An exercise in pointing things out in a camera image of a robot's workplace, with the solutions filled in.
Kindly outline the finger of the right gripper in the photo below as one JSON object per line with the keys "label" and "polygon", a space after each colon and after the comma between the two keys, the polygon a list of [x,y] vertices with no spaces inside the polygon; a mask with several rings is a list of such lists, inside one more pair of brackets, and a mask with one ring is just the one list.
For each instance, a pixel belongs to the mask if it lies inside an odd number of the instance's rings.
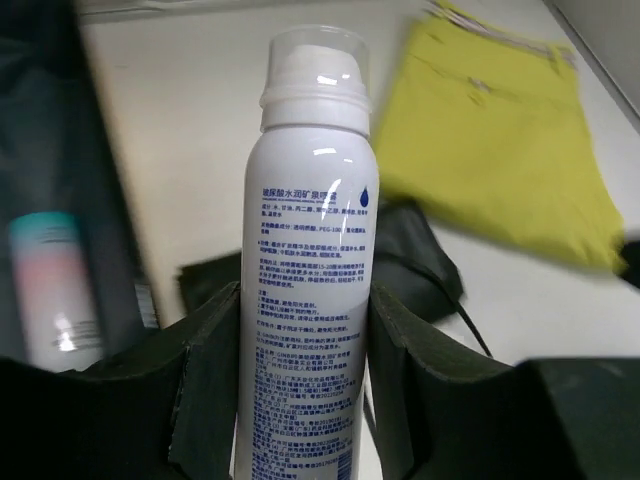
{"label": "finger of the right gripper", "polygon": [[638,239],[626,242],[620,255],[625,267],[619,277],[635,288],[640,288],[640,241]]}

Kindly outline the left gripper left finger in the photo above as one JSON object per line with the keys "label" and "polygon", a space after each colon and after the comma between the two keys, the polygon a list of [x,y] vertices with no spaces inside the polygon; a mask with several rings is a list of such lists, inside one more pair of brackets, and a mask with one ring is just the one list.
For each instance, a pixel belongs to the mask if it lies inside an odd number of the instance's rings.
{"label": "left gripper left finger", "polygon": [[1,362],[5,479],[225,479],[239,288],[82,372]]}

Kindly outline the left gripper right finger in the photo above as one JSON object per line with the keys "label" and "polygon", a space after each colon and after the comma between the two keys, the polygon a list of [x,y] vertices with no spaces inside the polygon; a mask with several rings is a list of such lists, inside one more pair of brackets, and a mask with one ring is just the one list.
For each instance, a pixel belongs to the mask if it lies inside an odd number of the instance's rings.
{"label": "left gripper right finger", "polygon": [[508,366],[371,291],[368,354],[387,479],[635,479],[639,362]]}

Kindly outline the black drawstring pouch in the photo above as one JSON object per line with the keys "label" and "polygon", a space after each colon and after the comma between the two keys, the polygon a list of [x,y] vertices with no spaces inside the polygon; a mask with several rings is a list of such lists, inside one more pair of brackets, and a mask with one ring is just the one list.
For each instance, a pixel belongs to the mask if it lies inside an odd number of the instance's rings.
{"label": "black drawstring pouch", "polygon": [[[239,251],[182,267],[177,281],[186,311],[196,310],[240,275]],[[405,199],[380,207],[373,280],[430,324],[458,315],[484,353],[491,354],[462,306],[464,287],[459,271],[416,202]]]}

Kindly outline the yellow-green shorts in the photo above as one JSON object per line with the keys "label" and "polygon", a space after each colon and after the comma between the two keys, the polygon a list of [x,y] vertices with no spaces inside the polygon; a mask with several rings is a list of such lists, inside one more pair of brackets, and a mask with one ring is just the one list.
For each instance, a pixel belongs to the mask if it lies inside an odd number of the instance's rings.
{"label": "yellow-green shorts", "polygon": [[373,137],[383,189],[499,244],[619,273],[624,224],[600,173],[575,55],[428,1]]}

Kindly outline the white spray bottle blue text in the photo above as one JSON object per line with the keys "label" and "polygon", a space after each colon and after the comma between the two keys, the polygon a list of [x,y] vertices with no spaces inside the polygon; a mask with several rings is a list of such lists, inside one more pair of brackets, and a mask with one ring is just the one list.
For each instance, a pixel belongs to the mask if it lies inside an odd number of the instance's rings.
{"label": "white spray bottle blue text", "polygon": [[341,28],[270,44],[244,184],[238,479],[358,474],[379,199],[367,72]]}

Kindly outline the yellow hard-shell suitcase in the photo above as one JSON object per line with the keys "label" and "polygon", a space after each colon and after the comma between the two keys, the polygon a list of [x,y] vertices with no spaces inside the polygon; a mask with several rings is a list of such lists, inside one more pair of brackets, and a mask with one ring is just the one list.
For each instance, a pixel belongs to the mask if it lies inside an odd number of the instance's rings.
{"label": "yellow hard-shell suitcase", "polygon": [[102,359],[158,326],[124,190],[70,1],[1,5],[1,353],[29,363],[8,227],[40,212],[78,228]]}

